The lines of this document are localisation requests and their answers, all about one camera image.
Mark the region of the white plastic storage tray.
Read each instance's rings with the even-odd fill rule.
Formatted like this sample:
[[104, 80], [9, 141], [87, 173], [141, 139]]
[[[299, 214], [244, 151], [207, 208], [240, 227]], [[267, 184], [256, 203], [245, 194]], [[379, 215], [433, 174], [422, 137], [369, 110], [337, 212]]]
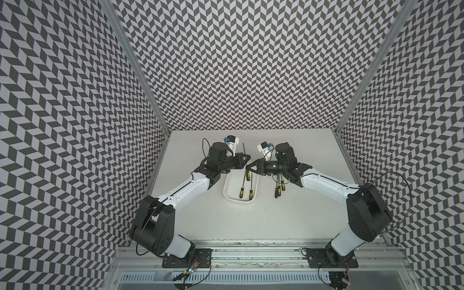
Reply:
[[257, 198], [259, 175], [251, 173], [251, 172], [250, 172], [250, 175], [253, 176], [253, 193], [254, 193], [253, 200], [249, 201], [249, 189], [250, 189], [249, 181], [245, 181], [244, 196], [242, 199], [239, 198], [240, 188], [242, 185], [244, 173], [245, 173], [244, 169], [233, 169], [227, 174], [224, 188], [223, 188], [223, 196], [228, 201], [233, 202], [233, 203], [238, 203], [238, 204], [250, 204], [250, 203], [253, 203], [255, 199]]

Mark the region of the file tool yellow black handle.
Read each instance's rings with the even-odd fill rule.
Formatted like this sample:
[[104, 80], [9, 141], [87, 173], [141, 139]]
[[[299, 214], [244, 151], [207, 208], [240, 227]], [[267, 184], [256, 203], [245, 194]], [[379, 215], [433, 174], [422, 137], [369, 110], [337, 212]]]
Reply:
[[254, 193], [253, 193], [253, 176], [250, 175], [249, 201], [252, 201], [253, 197], [254, 197]]

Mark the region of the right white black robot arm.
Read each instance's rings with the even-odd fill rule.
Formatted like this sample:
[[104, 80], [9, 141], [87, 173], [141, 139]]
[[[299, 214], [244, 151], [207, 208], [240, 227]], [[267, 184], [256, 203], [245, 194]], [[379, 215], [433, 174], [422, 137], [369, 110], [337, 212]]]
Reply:
[[315, 190], [344, 205], [348, 226], [324, 248], [325, 264], [340, 267], [354, 257], [356, 248], [372, 242], [392, 222], [393, 215], [374, 185], [351, 184], [300, 163], [289, 143], [264, 152], [263, 158], [246, 165], [246, 171], [261, 176], [281, 175], [291, 184]]

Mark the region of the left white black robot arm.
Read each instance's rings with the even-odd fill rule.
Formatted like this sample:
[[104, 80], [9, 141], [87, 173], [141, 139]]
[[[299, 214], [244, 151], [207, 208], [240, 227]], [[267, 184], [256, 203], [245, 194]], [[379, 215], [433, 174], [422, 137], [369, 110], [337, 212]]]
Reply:
[[239, 139], [229, 135], [215, 142], [209, 154], [190, 173], [189, 178], [173, 190], [156, 198], [145, 197], [136, 212], [129, 238], [158, 257], [173, 256], [184, 263], [195, 258], [195, 244], [175, 232], [175, 214], [196, 197], [210, 190], [232, 170], [243, 169], [251, 159], [236, 152]]

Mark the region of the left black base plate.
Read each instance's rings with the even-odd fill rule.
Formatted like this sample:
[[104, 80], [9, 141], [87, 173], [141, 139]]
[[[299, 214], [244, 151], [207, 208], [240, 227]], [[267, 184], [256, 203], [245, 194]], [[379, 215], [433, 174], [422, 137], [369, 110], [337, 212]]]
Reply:
[[194, 263], [197, 264], [197, 268], [209, 268], [211, 266], [212, 252], [211, 248], [196, 248], [190, 250], [184, 258], [165, 255], [162, 268], [186, 269], [190, 268]]

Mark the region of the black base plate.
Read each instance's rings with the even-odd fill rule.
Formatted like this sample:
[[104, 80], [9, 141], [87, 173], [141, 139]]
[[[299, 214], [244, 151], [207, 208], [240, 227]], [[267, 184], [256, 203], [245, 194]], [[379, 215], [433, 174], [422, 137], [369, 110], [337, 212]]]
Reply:
[[212, 252], [211, 248], [196, 248], [190, 250], [184, 258], [165, 255], [162, 268], [186, 269], [190, 268], [194, 263], [197, 264], [197, 268], [209, 268], [211, 266]]
[[346, 256], [340, 256], [335, 250], [325, 248], [305, 248], [304, 256], [306, 257], [309, 268], [339, 268], [355, 269], [359, 267], [354, 251]]

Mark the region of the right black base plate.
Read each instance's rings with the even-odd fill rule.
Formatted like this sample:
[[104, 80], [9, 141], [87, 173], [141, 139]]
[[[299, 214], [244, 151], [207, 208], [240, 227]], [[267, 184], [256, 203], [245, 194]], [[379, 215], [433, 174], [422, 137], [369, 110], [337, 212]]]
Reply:
[[340, 256], [335, 250], [325, 248], [305, 248], [304, 256], [306, 257], [309, 268], [339, 268], [355, 269], [359, 267], [354, 251], [346, 256]]

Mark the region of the aluminium front rail frame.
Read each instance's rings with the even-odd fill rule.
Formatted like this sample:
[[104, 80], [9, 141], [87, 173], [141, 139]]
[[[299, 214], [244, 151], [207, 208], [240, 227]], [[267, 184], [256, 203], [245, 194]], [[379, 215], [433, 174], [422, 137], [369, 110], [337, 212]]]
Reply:
[[355, 269], [309, 268], [305, 248], [324, 239], [199, 240], [211, 248], [211, 266], [162, 268], [163, 259], [136, 253], [134, 245], [116, 251], [104, 290], [418, 290], [421, 284], [404, 252], [381, 240], [355, 251]]

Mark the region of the left aluminium corner post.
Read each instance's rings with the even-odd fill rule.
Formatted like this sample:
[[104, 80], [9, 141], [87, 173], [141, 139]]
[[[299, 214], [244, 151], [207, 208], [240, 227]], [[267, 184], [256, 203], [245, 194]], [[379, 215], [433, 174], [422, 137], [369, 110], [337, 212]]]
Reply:
[[141, 65], [139, 64], [139, 61], [135, 55], [135, 51], [132, 48], [129, 39], [127, 35], [125, 34], [125, 31], [123, 30], [123, 26], [117, 16], [116, 10], [114, 8], [113, 2], [112, 1], [107, 1], [107, 0], [101, 0], [99, 1], [99, 4], [101, 6], [101, 9], [103, 13], [105, 14], [108, 24], [111, 26], [116, 38], [118, 39], [118, 43], [120, 44], [123, 52], [125, 53], [125, 56], [128, 60], [129, 65], [131, 66], [132, 70], [134, 71], [135, 77], [139, 81], [139, 84], [142, 88], [142, 90], [145, 93], [145, 96], [147, 97], [153, 113], [157, 117], [159, 124], [163, 130], [163, 132], [167, 135], [170, 134], [170, 129], [163, 117], [163, 114], [157, 104], [157, 100], [155, 98], [155, 95], [153, 94], [147, 78], [142, 70]]

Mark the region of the aluminium corner post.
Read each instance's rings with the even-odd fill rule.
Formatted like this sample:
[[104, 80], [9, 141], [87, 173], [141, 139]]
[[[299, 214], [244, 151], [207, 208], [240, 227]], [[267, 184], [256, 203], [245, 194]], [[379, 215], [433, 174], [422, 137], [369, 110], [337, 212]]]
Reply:
[[170, 129], [163, 117], [163, 114], [157, 104], [157, 100], [155, 98], [155, 95], [153, 94], [147, 78], [142, 70], [141, 65], [139, 64], [139, 61], [135, 55], [135, 51], [132, 48], [129, 39], [127, 35], [125, 34], [125, 31], [123, 30], [123, 26], [117, 16], [116, 10], [114, 8], [113, 2], [112, 1], [107, 1], [107, 0], [101, 0], [99, 1], [99, 4], [101, 6], [101, 9], [103, 13], [105, 14], [108, 24], [111, 26], [116, 38], [118, 39], [118, 43], [120, 44], [123, 52], [125, 53], [125, 56], [128, 60], [129, 65], [131, 66], [132, 70], [134, 71], [135, 77], [139, 81], [139, 84], [142, 88], [142, 90], [145, 93], [145, 96], [147, 97], [153, 113], [157, 117], [159, 124], [163, 130], [163, 132], [167, 135], [170, 134]]
[[403, 3], [397, 17], [395, 18], [395, 20], [393, 21], [393, 24], [391, 25], [391, 28], [387, 32], [386, 37], [383, 40], [383, 43], [379, 47], [379, 50], [376, 53], [375, 57], [373, 58], [372, 63], [370, 64], [364, 77], [362, 78], [359, 87], [357, 88], [354, 96], [349, 102], [348, 107], [344, 111], [340, 121], [336, 125], [333, 131], [335, 136], [339, 136], [341, 132], [343, 131], [345, 125], [348, 123], [356, 107], [361, 101], [362, 96], [364, 95], [369, 85], [371, 84], [373, 78], [375, 77], [377, 71], [379, 70], [379, 67], [381, 66], [382, 62], [384, 61], [391, 47], [394, 45], [396, 38], [398, 37], [405, 23], [407, 22], [409, 16], [413, 13], [413, 10], [417, 4], [418, 4], [418, 1], [413, 1], [413, 0], [407, 0]]

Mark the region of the right aluminium corner post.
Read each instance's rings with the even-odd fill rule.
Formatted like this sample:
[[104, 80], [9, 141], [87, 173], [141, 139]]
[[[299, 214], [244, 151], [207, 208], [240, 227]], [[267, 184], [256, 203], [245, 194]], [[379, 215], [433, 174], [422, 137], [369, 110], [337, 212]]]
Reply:
[[354, 96], [349, 102], [348, 107], [344, 111], [340, 121], [336, 125], [333, 131], [335, 136], [339, 136], [341, 132], [343, 131], [345, 125], [348, 123], [356, 107], [361, 101], [362, 96], [364, 95], [369, 85], [371, 84], [373, 78], [375, 77], [377, 71], [379, 70], [379, 67], [381, 66], [382, 62], [384, 61], [391, 47], [394, 45], [396, 38], [398, 37], [405, 23], [407, 22], [409, 16], [413, 13], [413, 10], [417, 4], [418, 4], [418, 1], [413, 1], [413, 0], [407, 0], [403, 3], [397, 17], [395, 18], [395, 20], [393, 21], [393, 24], [391, 25], [391, 28], [387, 32], [386, 37], [383, 40], [383, 43], [379, 47], [379, 50], [376, 53], [375, 57], [373, 58], [372, 63], [370, 64], [364, 77], [362, 78], [359, 87], [357, 88]]

